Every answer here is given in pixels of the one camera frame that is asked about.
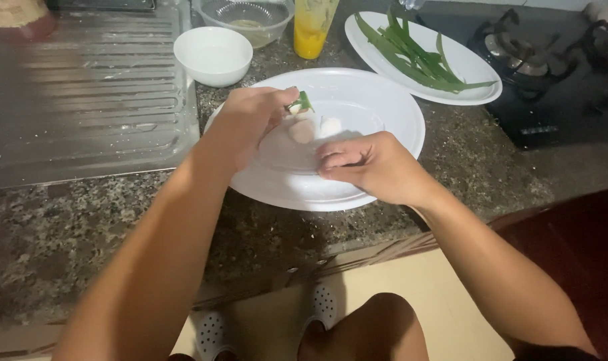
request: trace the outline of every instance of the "gas stove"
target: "gas stove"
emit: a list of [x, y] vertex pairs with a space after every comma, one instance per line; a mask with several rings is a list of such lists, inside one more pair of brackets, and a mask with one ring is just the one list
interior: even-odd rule
[[525, 7], [496, 17], [475, 11], [418, 16], [450, 37], [460, 22], [465, 31], [454, 39], [503, 81], [502, 94], [486, 108], [520, 149], [608, 140], [607, 22]]

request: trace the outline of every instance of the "white plate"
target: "white plate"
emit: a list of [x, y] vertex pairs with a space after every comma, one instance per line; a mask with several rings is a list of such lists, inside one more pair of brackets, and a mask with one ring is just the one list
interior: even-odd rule
[[[306, 91], [318, 118], [342, 120], [344, 131], [335, 137], [388, 130], [415, 157], [422, 150], [422, 112], [406, 88], [387, 78], [369, 71], [321, 68], [293, 71], [253, 85], [266, 86]], [[220, 109], [212, 113], [206, 130]], [[316, 174], [315, 148], [328, 139], [296, 144], [286, 129], [280, 125], [264, 138], [251, 164], [233, 177], [231, 188], [260, 202], [304, 211], [341, 211], [375, 201], [353, 185], [326, 181]]]
[[[377, 30], [380, 26], [388, 27], [388, 18], [386, 14], [374, 12], [360, 12], [362, 19]], [[437, 32], [425, 28], [413, 22], [408, 23], [410, 36], [424, 50], [437, 52], [436, 40]], [[497, 80], [498, 82], [490, 87], [482, 87], [477, 89], [468, 89], [453, 94], [446, 91], [440, 91], [425, 87], [417, 83], [415, 80], [407, 77], [401, 71], [397, 70], [384, 56], [368, 42], [366, 35], [357, 26], [355, 15], [351, 15], [344, 24], [346, 37], [355, 48], [364, 62], [368, 64], [376, 73], [383, 75], [389, 79], [400, 83], [408, 88], [408, 91], [415, 96], [430, 100], [436, 103], [451, 104], [451, 105], [479, 105], [494, 101], [502, 93], [502, 81], [493, 68], [487, 64], [482, 58], [469, 50], [466, 46], [459, 42], [442, 36], [442, 44], [446, 60], [449, 61], [449, 66], [453, 72], [467, 83], [490, 82]]]

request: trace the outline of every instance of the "tiled floor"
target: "tiled floor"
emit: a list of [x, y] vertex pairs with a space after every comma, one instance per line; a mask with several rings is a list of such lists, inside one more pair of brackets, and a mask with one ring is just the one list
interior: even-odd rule
[[[378, 292], [394, 292], [416, 310], [432, 361], [511, 360], [512, 353], [480, 315], [441, 250], [434, 250], [379, 265], [350, 270], [324, 280], [335, 289], [346, 309], [360, 307]], [[237, 302], [224, 313], [236, 324], [236, 347], [245, 360], [294, 360], [303, 323], [299, 309], [307, 299], [304, 287]], [[173, 352], [193, 355], [194, 314], [184, 326]]]

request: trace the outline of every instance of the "plate rim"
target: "plate rim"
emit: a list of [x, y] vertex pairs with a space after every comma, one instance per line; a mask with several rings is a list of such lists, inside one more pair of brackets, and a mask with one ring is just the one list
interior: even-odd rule
[[[364, 14], [364, 13], [373, 13], [373, 14], [377, 14], [377, 15], [381, 15], [383, 17], [386, 17], [387, 15], [384, 13], [378, 13], [378, 12], [370, 12], [370, 11], [364, 11], [364, 12], [356, 12], [359, 14]], [[447, 104], [447, 105], [483, 105], [483, 104], [487, 104], [490, 102], [493, 102], [494, 100], [498, 99], [498, 97], [500, 96], [500, 94], [502, 94], [502, 90], [503, 90], [503, 84], [502, 84], [502, 79], [500, 78], [500, 75], [498, 75], [498, 73], [487, 63], [484, 61], [484, 59], [480, 58], [479, 55], [477, 55], [476, 53], [474, 53], [473, 51], [471, 51], [468, 47], [461, 45], [460, 43], [456, 42], [457, 44], [461, 45], [464, 49], [466, 49], [467, 51], [471, 52], [472, 54], [474, 54], [476, 57], [478, 57], [480, 59], [480, 61], [482, 62], [482, 64], [485, 65], [485, 68], [487, 68], [488, 70], [490, 70], [492, 72], [492, 74], [494, 74], [494, 77], [497, 78], [498, 80], [498, 85], [499, 88], [496, 92], [492, 93], [490, 96], [484, 97], [484, 98], [480, 98], [479, 100], [458, 100], [458, 99], [447, 99], [447, 98], [440, 98], [437, 96], [433, 96], [433, 95], [429, 95], [429, 94], [424, 94], [416, 89], [413, 89], [409, 86], [406, 86], [404, 84], [402, 84], [401, 82], [398, 82], [396, 79], [389, 77], [387, 74], [385, 74], [385, 72], [381, 69], [381, 67], [376, 64], [374, 61], [372, 61], [371, 59], [369, 59], [369, 57], [365, 54], [366, 51], [365, 49], [363, 49], [360, 46], [357, 46], [357, 39], [355, 38], [355, 34], [354, 31], [349, 31], [349, 27], [352, 27], [353, 25], [355, 26], [355, 28], [359, 29], [357, 27], [357, 21], [355, 19], [355, 14], [350, 14], [348, 16], [348, 18], [346, 19], [346, 21], [344, 22], [344, 33], [346, 34], [346, 37], [348, 38], [349, 43], [351, 43], [351, 46], [353, 47], [353, 49], [355, 50], [355, 52], [357, 53], [357, 55], [369, 66], [371, 67], [371, 69], [373, 69], [373, 71], [375, 71], [376, 73], [378, 73], [379, 75], [381, 75], [382, 77], [385, 77], [387, 79], [390, 79], [396, 83], [398, 83], [400, 86], [403, 86], [404, 88], [406, 88], [409, 93], [413, 94], [414, 96], [417, 96], [419, 98], [425, 99], [425, 100], [429, 100], [431, 102], [436, 102], [436, 103], [440, 103], [440, 104]], [[433, 30], [433, 29], [429, 29], [425, 26], [422, 26], [420, 24], [415, 24], [416, 26], [421, 26], [435, 34], [437, 34], [437, 31]], [[366, 37], [361, 31], [358, 32], [361, 36]], [[416, 83], [418, 86], [420, 87], [424, 87], [427, 89], [430, 89], [428, 87], [423, 86], [420, 83], [417, 83], [415, 80], [413, 80], [412, 78], [407, 77], [406, 75], [402, 74], [403, 76], [405, 76], [406, 78], [410, 79], [411, 81], [413, 81], [414, 83]]]
[[[287, 75], [291, 75], [292, 73], [331, 73], [331, 74], [350, 74], [350, 73], [358, 73], [361, 75], [364, 75], [366, 77], [377, 77], [380, 80], [384, 80], [386, 82], [389, 82], [389, 84], [391, 84], [392, 86], [396, 86], [399, 87], [399, 89], [401, 91], [403, 91], [404, 93], [408, 94], [408, 88], [391, 80], [388, 77], [384, 77], [382, 75], [379, 75], [377, 73], [373, 73], [371, 71], [366, 71], [366, 70], [359, 70], [359, 69], [353, 69], [353, 68], [310, 68], [310, 69], [303, 69], [303, 70], [294, 70], [294, 71], [289, 71], [287, 73], [281, 73], [279, 75], [276, 75], [274, 77], [270, 77], [264, 80], [261, 80], [260, 82], [257, 82], [255, 84], [252, 84], [250, 87], [260, 87], [260, 86], [266, 86], [265, 82], [267, 82], [268, 80], [273, 80], [273, 79], [279, 79], [282, 77], [285, 77]], [[427, 134], [427, 123], [424, 120], [424, 114], [422, 113], [422, 110], [420, 109], [417, 101], [413, 98], [413, 96], [410, 96], [410, 99], [412, 100], [411, 106], [415, 108], [415, 110], [417, 111], [417, 113], [419, 113], [420, 118], [421, 118], [421, 136], [420, 136], [420, 142], [419, 145], [416, 147], [417, 150], [411, 150], [409, 149], [409, 152], [411, 153], [415, 153], [417, 152], [417, 154], [414, 154], [413, 156], [418, 157], [420, 155], [420, 152], [422, 151], [422, 148], [424, 147], [424, 141], [426, 138], [426, 134]], [[221, 108], [224, 106], [224, 103], [221, 103], [208, 117], [208, 120], [206, 121], [206, 125], [204, 126], [204, 133], [206, 133], [206, 131], [208, 131], [208, 128], [210, 127], [210, 125], [213, 122], [213, 119], [215, 119], [215, 116], [219, 113], [219, 111], [221, 110]], [[270, 168], [263, 168], [265, 171], [268, 172], [272, 172], [272, 173], [278, 173], [273, 169]], [[233, 188], [236, 192], [241, 193], [243, 195], [245, 195], [246, 197], [249, 197], [251, 199], [254, 199], [255, 201], [259, 201], [262, 203], [266, 203], [266, 204], [270, 204], [271, 206], [277, 206], [277, 207], [281, 207], [281, 208], [287, 208], [287, 209], [295, 209], [295, 210], [299, 210], [299, 211], [325, 211], [325, 212], [331, 212], [331, 211], [345, 211], [347, 209], [353, 209], [353, 208], [357, 208], [357, 207], [361, 207], [364, 206], [368, 203], [371, 203], [373, 201], [376, 201], [377, 198], [373, 197], [371, 195], [369, 195], [366, 192], [361, 192], [361, 193], [357, 193], [356, 195], [350, 196], [350, 197], [344, 197], [341, 199], [329, 199], [327, 201], [296, 201], [296, 200], [292, 200], [292, 199], [284, 199], [284, 198], [279, 198], [279, 197], [274, 197], [272, 195], [269, 194], [263, 194], [261, 195], [261, 199], [258, 199], [258, 197], [256, 197], [256, 193], [250, 193], [246, 192], [246, 190], [244, 189], [244, 186], [240, 186], [239, 184], [237, 184], [238, 180], [235, 180], [235, 177], [239, 174], [240, 172], [236, 173], [233, 178], [231, 179], [230, 182], [230, 188]], [[297, 176], [297, 177], [302, 177], [302, 176], [315, 176], [315, 177], [319, 177], [319, 175], [292, 175], [292, 176]]]

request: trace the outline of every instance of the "knee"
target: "knee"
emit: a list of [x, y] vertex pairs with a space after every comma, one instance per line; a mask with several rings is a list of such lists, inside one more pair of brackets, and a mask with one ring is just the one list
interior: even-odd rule
[[413, 308], [404, 297], [390, 292], [382, 292], [373, 295], [367, 303], [372, 304], [373, 307], [377, 307], [383, 310], [390, 310], [395, 313], [404, 312], [413, 314]]

